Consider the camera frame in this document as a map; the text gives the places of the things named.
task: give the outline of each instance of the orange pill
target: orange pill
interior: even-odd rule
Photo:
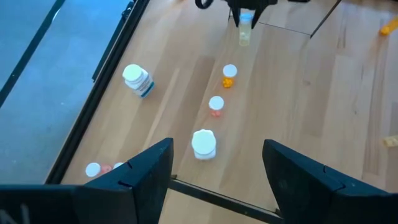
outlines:
[[[235,65],[229,64],[225,65],[223,68],[223,87],[224,88],[231,88],[234,84],[234,78],[238,73],[238,69],[236,69]]]

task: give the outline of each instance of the pill bottle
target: pill bottle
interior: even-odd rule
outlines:
[[[235,65],[229,64],[225,65],[223,68],[223,87],[231,88],[234,84],[234,78],[238,73],[238,69],[236,69]]]
[[[210,130],[194,132],[191,145],[197,159],[207,160],[216,156],[216,137]]]
[[[221,116],[221,110],[224,107],[224,100],[220,96],[213,96],[209,100],[210,113],[214,117]]]
[[[128,65],[123,71],[125,84],[134,90],[134,93],[145,98],[155,87],[152,77],[138,65]]]
[[[101,165],[97,162],[92,162],[87,165],[86,167],[86,175],[88,177],[95,177],[96,175],[100,174],[101,172]]]
[[[250,43],[251,21],[253,15],[250,12],[242,13],[239,17],[239,45],[247,46]]]

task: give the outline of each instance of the white cylinder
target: white cylinder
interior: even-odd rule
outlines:
[[[216,156],[216,137],[210,130],[194,132],[191,145],[197,159],[206,160]]]
[[[145,98],[155,87],[152,77],[147,71],[136,64],[128,65],[123,71],[125,84],[134,90],[134,93]]]
[[[100,172],[101,172],[101,166],[96,162],[92,162],[88,164],[86,167],[86,175],[88,177],[95,177]]]

